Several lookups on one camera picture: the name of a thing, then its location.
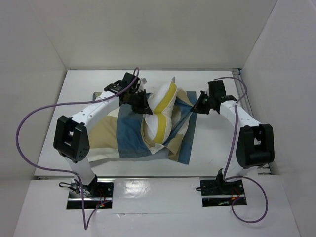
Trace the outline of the white pillow yellow edge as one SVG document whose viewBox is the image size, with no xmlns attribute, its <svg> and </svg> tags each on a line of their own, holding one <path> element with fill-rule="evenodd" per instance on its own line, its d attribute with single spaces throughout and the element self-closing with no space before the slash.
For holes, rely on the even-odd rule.
<svg viewBox="0 0 316 237">
<path fill-rule="evenodd" d="M 172 130 L 172 111 L 178 94 L 174 80 L 163 83 L 148 97 L 150 115 L 144 116 L 144 140 L 149 146 L 162 145 Z"/>
</svg>

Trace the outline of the blue beige checked pillowcase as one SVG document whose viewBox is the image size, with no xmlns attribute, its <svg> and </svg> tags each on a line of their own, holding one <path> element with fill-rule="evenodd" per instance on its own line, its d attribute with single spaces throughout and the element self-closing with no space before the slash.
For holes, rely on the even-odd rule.
<svg viewBox="0 0 316 237">
<path fill-rule="evenodd" d="M 123 104 L 101 119 L 89 133 L 88 161 L 114 158 L 144 158 L 167 151 L 168 159 L 189 164 L 197 115 L 191 112 L 197 101 L 194 91 L 180 90 L 171 115 L 171 132 L 163 144 L 155 144 L 143 114 L 134 113 Z"/>
</svg>

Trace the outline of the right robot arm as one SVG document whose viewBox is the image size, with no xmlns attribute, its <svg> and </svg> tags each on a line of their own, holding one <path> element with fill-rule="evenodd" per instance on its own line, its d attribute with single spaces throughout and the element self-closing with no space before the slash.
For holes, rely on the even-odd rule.
<svg viewBox="0 0 316 237">
<path fill-rule="evenodd" d="M 208 83 L 191 109 L 193 113 L 208 114 L 216 111 L 234 127 L 232 144 L 226 166 L 218 171 L 212 188 L 202 187 L 203 192 L 218 191 L 230 194 L 239 180 L 251 170 L 275 160 L 274 130 L 270 124 L 254 119 L 239 104 L 240 99 L 226 94 L 222 78 Z"/>
</svg>

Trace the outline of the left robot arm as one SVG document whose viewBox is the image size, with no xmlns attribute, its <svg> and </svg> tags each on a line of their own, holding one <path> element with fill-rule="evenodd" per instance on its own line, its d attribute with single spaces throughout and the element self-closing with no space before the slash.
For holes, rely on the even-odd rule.
<svg viewBox="0 0 316 237">
<path fill-rule="evenodd" d="M 69 163 L 77 189 L 86 197 L 97 193 L 97 176 L 87 159 L 91 129 L 123 104 L 130 105 L 137 114 L 152 114 L 144 84 L 145 81 L 139 78 L 139 68 L 135 68 L 133 73 L 125 73 L 122 80 L 106 86 L 83 110 L 57 120 L 53 146 Z"/>
</svg>

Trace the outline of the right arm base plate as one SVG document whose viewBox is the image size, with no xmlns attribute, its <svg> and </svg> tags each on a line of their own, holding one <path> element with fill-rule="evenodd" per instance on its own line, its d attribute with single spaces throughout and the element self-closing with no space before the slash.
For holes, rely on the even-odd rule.
<svg viewBox="0 0 316 237">
<path fill-rule="evenodd" d="M 234 201 L 235 205 L 247 205 L 241 180 L 219 186 L 215 179 L 202 179 L 196 191 L 201 194 L 203 207 L 231 206 Z"/>
</svg>

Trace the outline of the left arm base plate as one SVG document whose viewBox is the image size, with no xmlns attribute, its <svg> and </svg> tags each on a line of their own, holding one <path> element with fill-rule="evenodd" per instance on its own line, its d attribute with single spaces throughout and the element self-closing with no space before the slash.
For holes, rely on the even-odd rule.
<svg viewBox="0 0 316 237">
<path fill-rule="evenodd" d="M 60 182 L 60 188 L 68 189 L 67 210 L 79 210 L 81 206 L 81 194 L 79 184 L 72 180 L 70 183 Z M 96 183 L 92 192 L 84 191 L 85 209 L 95 209 L 100 205 L 100 209 L 112 209 L 113 207 L 114 180 L 100 179 Z"/>
</svg>

